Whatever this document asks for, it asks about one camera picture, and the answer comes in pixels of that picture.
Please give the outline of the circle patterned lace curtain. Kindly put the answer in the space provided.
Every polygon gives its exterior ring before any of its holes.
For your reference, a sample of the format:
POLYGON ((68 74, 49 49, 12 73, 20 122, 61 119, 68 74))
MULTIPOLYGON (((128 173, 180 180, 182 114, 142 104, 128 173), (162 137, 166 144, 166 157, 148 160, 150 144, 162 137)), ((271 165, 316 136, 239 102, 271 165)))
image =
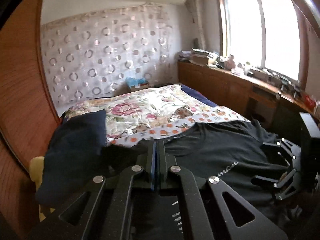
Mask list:
POLYGON ((57 108, 115 96, 128 79, 171 82, 173 26, 163 6, 88 12, 41 26, 47 85, 57 108))

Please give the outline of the folded navy blue garment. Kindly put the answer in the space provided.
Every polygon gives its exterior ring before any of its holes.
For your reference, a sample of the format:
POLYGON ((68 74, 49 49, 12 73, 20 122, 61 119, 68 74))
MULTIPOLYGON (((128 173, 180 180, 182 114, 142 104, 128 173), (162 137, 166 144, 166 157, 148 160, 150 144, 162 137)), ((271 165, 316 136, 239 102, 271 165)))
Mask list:
POLYGON ((36 193, 41 205, 57 208, 98 175, 106 146, 105 118, 105 110, 75 116, 54 132, 36 193))

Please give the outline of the stack of books and papers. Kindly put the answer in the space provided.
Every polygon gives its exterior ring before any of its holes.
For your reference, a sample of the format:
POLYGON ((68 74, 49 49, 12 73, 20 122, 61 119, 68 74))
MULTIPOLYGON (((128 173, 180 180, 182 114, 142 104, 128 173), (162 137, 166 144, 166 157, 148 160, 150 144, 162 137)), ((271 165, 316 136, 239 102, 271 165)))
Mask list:
POLYGON ((198 66, 208 66, 216 63, 219 55, 203 49, 192 49, 191 51, 180 51, 177 59, 181 62, 189 62, 198 66))

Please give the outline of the red container on desk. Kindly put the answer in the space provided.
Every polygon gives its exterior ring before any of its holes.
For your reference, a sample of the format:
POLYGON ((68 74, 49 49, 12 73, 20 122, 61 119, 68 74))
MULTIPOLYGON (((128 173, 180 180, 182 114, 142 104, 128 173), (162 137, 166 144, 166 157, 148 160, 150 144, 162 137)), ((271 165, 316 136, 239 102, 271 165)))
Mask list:
POLYGON ((308 94, 303 95, 303 101, 305 106, 313 113, 315 114, 317 112, 317 108, 319 106, 319 101, 315 100, 313 97, 311 97, 308 94))

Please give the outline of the black t-shirt with script logo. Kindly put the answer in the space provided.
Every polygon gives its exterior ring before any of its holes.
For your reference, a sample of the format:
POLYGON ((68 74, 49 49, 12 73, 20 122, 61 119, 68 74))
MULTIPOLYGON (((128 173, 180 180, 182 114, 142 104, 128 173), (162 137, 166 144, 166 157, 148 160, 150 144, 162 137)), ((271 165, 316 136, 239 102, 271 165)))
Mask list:
POLYGON ((279 179, 289 167, 277 155, 262 150, 263 143, 275 143, 278 135, 267 132, 258 122, 231 121, 215 124, 195 123, 191 128, 165 138, 165 152, 176 158, 177 164, 195 176, 218 176, 277 223, 302 214, 298 204, 286 204, 275 199, 274 191, 253 184, 255 176, 279 179))

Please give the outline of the long wooden desk cabinet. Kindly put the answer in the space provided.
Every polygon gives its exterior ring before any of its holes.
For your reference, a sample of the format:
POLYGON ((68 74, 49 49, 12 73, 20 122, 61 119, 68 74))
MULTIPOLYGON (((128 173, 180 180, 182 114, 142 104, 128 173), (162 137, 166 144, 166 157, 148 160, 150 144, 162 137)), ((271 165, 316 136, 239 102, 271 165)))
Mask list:
POLYGON ((226 106, 248 119, 259 120, 265 128, 277 130, 294 125, 300 120, 300 112, 311 113, 302 101, 252 77, 181 61, 177 67, 180 83, 217 105, 226 106))

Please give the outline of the brown wooden wardrobe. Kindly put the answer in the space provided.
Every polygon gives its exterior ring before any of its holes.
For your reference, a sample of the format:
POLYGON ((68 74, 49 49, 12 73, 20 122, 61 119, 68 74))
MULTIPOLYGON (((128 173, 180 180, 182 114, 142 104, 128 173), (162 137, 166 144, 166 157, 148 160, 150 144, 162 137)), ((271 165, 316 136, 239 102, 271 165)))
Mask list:
POLYGON ((1 239, 26 239, 38 223, 29 164, 60 123, 41 57, 42 2, 22 0, 1 28, 1 239))

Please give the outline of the orange fruit print bedsheet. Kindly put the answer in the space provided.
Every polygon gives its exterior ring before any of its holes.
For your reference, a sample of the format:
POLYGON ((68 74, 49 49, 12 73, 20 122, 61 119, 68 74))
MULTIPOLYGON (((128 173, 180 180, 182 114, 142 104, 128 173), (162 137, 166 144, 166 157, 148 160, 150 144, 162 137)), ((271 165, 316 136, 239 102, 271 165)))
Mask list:
POLYGON ((196 123, 216 124, 231 121, 250 122, 244 116, 225 106, 210 107, 204 113, 195 113, 192 116, 169 122, 155 128, 150 128, 132 135, 126 135, 125 137, 119 139, 108 139, 107 146, 118 145, 132 147, 138 144, 138 142, 141 140, 165 139, 179 135, 190 129, 196 123))

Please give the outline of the bright window with frame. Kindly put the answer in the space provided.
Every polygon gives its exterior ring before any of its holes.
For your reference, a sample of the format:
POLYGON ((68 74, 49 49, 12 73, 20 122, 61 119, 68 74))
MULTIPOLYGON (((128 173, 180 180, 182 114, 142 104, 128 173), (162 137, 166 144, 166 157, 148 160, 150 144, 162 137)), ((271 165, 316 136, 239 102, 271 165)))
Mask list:
POLYGON ((308 28, 293 0, 218 0, 222 51, 237 63, 270 70, 305 88, 308 28))

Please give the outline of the floral patterned quilt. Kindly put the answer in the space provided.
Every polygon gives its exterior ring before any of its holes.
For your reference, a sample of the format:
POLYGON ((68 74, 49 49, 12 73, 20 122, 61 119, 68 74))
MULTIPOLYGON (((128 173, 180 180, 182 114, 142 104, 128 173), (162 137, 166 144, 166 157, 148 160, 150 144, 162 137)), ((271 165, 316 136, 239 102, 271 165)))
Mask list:
POLYGON ((181 85, 169 85, 77 103, 66 111, 65 120, 100 110, 106 112, 106 138, 110 140, 192 116, 200 105, 181 85))

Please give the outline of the yellow cloth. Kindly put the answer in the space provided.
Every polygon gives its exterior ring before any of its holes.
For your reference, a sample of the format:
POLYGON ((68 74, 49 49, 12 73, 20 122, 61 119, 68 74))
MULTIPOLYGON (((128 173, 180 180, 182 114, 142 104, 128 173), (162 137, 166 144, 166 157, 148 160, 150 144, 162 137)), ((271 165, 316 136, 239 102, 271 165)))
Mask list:
MULTIPOLYGON (((31 159, 29 164, 29 176, 31 181, 35 183, 36 191, 40 188, 42 184, 42 176, 44 170, 44 157, 35 157, 31 159)), ((39 205, 39 219, 42 222, 49 216, 51 213, 55 211, 52 207, 47 207, 44 205, 39 205)))

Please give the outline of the blue tissue box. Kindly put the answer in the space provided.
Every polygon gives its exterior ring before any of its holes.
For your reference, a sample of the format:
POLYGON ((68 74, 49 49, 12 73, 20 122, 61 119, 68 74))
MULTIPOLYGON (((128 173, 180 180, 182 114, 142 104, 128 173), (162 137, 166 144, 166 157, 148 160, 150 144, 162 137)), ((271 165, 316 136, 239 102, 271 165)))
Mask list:
POLYGON ((149 88, 149 83, 145 78, 136 79, 134 77, 127 77, 126 84, 131 92, 149 88))

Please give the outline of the navy blue blanket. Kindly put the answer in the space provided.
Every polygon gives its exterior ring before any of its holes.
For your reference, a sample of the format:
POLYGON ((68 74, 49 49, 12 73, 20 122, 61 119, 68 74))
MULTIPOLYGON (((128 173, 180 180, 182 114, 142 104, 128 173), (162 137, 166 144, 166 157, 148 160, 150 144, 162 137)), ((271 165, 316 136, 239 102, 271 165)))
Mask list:
POLYGON ((210 107, 216 107, 217 104, 210 101, 208 98, 203 96, 200 92, 181 84, 181 90, 183 90, 185 93, 187 93, 189 96, 199 100, 200 102, 204 103, 205 105, 208 105, 210 107))

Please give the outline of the pink figurine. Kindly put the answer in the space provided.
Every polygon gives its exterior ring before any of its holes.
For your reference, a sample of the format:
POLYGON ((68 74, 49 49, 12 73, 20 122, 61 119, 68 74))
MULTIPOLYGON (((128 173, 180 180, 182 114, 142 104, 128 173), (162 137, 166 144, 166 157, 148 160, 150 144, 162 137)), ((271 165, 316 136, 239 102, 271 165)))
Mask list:
POLYGON ((234 62, 234 56, 229 55, 228 59, 224 62, 224 68, 226 70, 232 70, 236 67, 235 62, 234 62))

